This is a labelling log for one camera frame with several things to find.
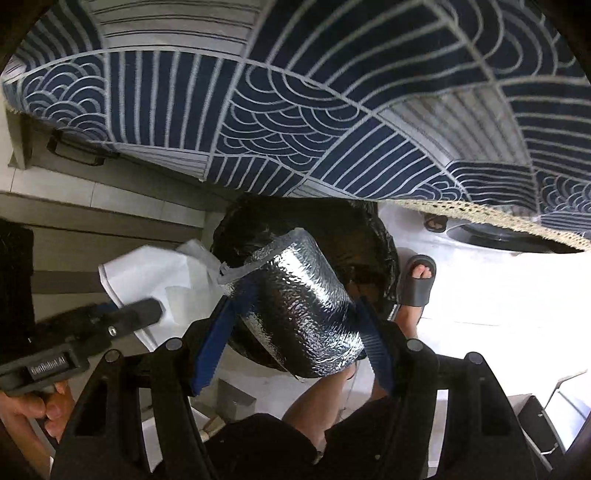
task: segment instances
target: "black shorts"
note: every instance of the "black shorts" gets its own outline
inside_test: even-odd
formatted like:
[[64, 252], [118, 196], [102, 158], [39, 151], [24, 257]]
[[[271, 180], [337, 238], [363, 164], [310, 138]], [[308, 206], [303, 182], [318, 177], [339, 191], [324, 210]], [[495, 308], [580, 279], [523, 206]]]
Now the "black shorts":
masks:
[[366, 403], [326, 431], [320, 461], [298, 430], [267, 414], [224, 427], [205, 443], [220, 480], [371, 479], [395, 421], [396, 402]]

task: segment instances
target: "black plastic bag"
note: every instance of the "black plastic bag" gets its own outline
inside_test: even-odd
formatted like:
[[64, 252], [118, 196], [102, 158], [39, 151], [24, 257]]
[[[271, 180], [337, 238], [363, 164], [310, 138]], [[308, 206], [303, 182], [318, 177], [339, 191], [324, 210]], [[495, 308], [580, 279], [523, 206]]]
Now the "black plastic bag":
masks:
[[[390, 314], [400, 265], [376, 203], [244, 195], [213, 234], [212, 252], [230, 267], [240, 267], [256, 250], [296, 227], [314, 237], [343, 285], [353, 281], [369, 286], [375, 292], [371, 300], [378, 315]], [[260, 365], [283, 370], [242, 322], [234, 328], [229, 344]]]

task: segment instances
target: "wave pattern fabric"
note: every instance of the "wave pattern fabric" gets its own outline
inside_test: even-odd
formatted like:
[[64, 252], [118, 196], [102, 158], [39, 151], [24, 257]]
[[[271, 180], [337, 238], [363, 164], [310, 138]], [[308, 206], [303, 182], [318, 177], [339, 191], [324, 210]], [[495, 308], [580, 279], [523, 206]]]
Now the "wave pattern fabric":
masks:
[[248, 192], [464, 200], [591, 236], [591, 85], [525, 0], [59, 0], [16, 109]]

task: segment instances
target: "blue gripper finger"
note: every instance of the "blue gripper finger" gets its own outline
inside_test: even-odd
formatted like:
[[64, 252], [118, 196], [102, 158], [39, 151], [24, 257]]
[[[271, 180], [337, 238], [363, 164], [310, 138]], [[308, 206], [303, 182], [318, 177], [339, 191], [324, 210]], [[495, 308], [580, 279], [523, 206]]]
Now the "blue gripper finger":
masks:
[[361, 297], [355, 302], [359, 336], [365, 347], [369, 363], [374, 369], [378, 384], [389, 395], [394, 392], [394, 376], [392, 373], [392, 356], [380, 337], [377, 317], [369, 301]]
[[213, 319], [210, 332], [195, 358], [195, 369], [191, 379], [193, 395], [199, 395], [202, 388], [210, 384], [235, 324], [234, 303], [231, 299], [226, 299], [217, 318]]

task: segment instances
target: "human hand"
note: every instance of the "human hand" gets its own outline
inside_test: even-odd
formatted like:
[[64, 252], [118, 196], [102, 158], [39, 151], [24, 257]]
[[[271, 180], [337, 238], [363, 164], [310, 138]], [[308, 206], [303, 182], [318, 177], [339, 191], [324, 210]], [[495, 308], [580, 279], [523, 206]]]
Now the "human hand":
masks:
[[56, 383], [55, 388], [56, 392], [49, 395], [45, 401], [45, 415], [48, 418], [45, 430], [59, 442], [74, 410], [74, 398], [67, 381]]
[[49, 454], [28, 419], [42, 419], [47, 433], [58, 442], [74, 409], [74, 399], [66, 381], [55, 384], [56, 392], [46, 401], [34, 394], [9, 397], [0, 392], [0, 420], [24, 457], [44, 478], [49, 474]]

